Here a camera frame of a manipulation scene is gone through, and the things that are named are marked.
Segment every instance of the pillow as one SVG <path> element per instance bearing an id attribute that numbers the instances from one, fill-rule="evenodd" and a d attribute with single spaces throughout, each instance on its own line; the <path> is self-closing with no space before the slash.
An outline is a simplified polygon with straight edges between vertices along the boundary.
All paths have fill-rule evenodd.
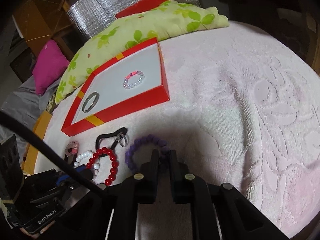
<path id="1" fill-rule="evenodd" d="M 81 86 L 93 70 L 138 43 L 227 26 L 227 17 L 219 15 L 216 7 L 203 9 L 172 0 L 150 11 L 119 18 L 75 54 L 61 78 L 55 102 L 60 103 Z"/>
<path id="2" fill-rule="evenodd" d="M 69 61 L 61 53 L 57 43 L 49 40 L 40 51 L 32 71 L 36 94 L 43 95 L 47 88 L 64 73 L 68 65 Z"/>
<path id="3" fill-rule="evenodd" d="M 148 10 L 154 9 L 158 7 L 160 4 L 168 0 L 140 0 L 132 6 L 122 10 L 121 12 L 116 14 L 116 18 L 119 19 L 121 17 L 129 16 L 134 13 L 143 13 Z"/>

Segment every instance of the yellow ribbon stripe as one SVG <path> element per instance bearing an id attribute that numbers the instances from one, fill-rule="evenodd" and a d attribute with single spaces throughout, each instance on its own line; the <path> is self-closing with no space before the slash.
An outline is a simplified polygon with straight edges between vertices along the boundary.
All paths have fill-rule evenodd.
<path id="1" fill-rule="evenodd" d="M 84 97 L 84 93 L 81 90 L 78 93 L 78 97 L 80 97 L 81 99 Z"/>
<path id="2" fill-rule="evenodd" d="M 89 115 L 88 117 L 85 118 L 87 121 L 89 121 L 90 123 L 92 123 L 95 126 L 104 124 L 104 122 L 102 120 L 100 120 L 98 117 L 96 117 L 94 114 Z"/>
<path id="3" fill-rule="evenodd" d="M 117 59 L 117 60 L 121 60 L 123 57 L 124 57 L 123 54 L 120 53 L 120 54 L 118 54 L 118 55 L 116 56 L 116 59 Z"/>

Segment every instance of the metal bangle bracelet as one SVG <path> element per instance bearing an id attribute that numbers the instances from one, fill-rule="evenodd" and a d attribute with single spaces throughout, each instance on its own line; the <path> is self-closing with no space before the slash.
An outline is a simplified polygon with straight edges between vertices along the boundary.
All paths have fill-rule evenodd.
<path id="1" fill-rule="evenodd" d="M 93 102 L 91 103 L 91 105 L 88 107 L 88 109 L 85 110 L 84 108 L 86 107 L 87 103 L 88 103 L 89 100 L 90 100 L 91 98 L 93 98 L 93 97 L 95 97 L 95 99 L 93 100 Z M 87 99 L 84 101 L 84 103 L 83 103 L 83 105 L 82 105 L 82 112 L 84 112 L 84 113 L 89 112 L 89 111 L 97 104 L 97 102 L 98 102 L 98 100 L 99 100 L 99 97 L 100 97 L 99 93 L 97 93 L 97 92 L 92 92 L 92 93 L 87 97 Z"/>

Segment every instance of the red box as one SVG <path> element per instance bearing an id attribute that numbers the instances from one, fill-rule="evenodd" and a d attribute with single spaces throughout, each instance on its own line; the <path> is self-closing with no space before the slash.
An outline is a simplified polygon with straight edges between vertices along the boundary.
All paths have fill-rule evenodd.
<path id="1" fill-rule="evenodd" d="M 72 124 L 72 121 L 78 111 L 78 108 L 80 107 L 80 104 L 83 100 L 85 93 L 89 89 L 94 78 L 99 73 L 101 73 L 102 71 L 111 67 L 113 64 L 117 63 L 118 61 L 121 61 L 121 60 L 125 59 L 126 57 L 138 52 L 139 50 L 142 50 L 142 49 L 147 48 L 149 46 L 152 46 L 154 44 L 157 44 L 158 52 L 159 52 L 159 60 L 160 60 L 160 68 L 161 68 L 161 85 L 160 86 L 154 87 L 150 90 L 147 90 L 147 91 L 140 93 L 134 97 L 126 99 L 120 103 L 113 105 L 113 106 L 107 107 L 104 110 L 101 110 L 95 114 L 91 114 L 88 117 Z M 170 96 L 169 96 L 167 78 L 165 75 L 164 63 L 163 63 L 163 58 L 162 58 L 162 54 L 161 54 L 160 44 L 157 42 L 156 38 L 152 38 L 150 40 L 144 41 L 144 42 L 120 53 L 116 57 L 112 58 L 108 62 L 101 65 L 99 68 L 97 68 L 96 70 L 94 70 L 90 74 L 87 81 L 84 83 L 84 85 L 82 86 L 78 95 L 76 96 L 75 100 L 73 101 L 73 104 L 71 105 L 71 108 L 70 108 L 70 110 L 67 114 L 67 117 L 63 123 L 61 131 L 64 132 L 68 136 L 74 136 L 78 133 L 81 133 L 81 132 L 86 131 L 90 128 L 96 127 L 98 125 L 104 124 L 104 123 L 109 122 L 113 119 L 117 119 L 121 116 L 131 114 L 131 113 L 136 112 L 138 110 L 145 109 L 147 107 L 154 106 L 154 105 L 157 105 L 157 104 L 169 101 L 169 100 L 170 100 Z"/>

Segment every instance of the silver rivet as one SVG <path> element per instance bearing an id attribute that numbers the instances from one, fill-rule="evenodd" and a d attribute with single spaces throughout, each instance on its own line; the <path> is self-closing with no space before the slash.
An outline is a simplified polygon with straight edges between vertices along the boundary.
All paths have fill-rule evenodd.
<path id="1" fill-rule="evenodd" d="M 137 179 L 137 180 L 140 180 L 140 179 L 143 179 L 143 174 L 142 173 L 137 173 L 137 174 L 134 174 L 134 179 Z"/>
<path id="2" fill-rule="evenodd" d="M 99 188 L 101 188 L 102 190 L 105 190 L 106 189 L 106 184 L 104 184 L 104 183 L 99 183 L 99 184 L 97 184 L 97 186 L 99 187 Z"/>
<path id="3" fill-rule="evenodd" d="M 223 186 L 224 189 L 227 189 L 227 190 L 231 190 L 232 187 L 233 187 L 233 186 L 232 186 L 230 183 L 228 183 L 228 182 L 223 183 L 222 186 Z"/>
<path id="4" fill-rule="evenodd" d="M 186 175 L 184 175 L 184 177 L 188 180 L 193 180 L 195 178 L 195 176 L 192 173 L 187 173 Z"/>

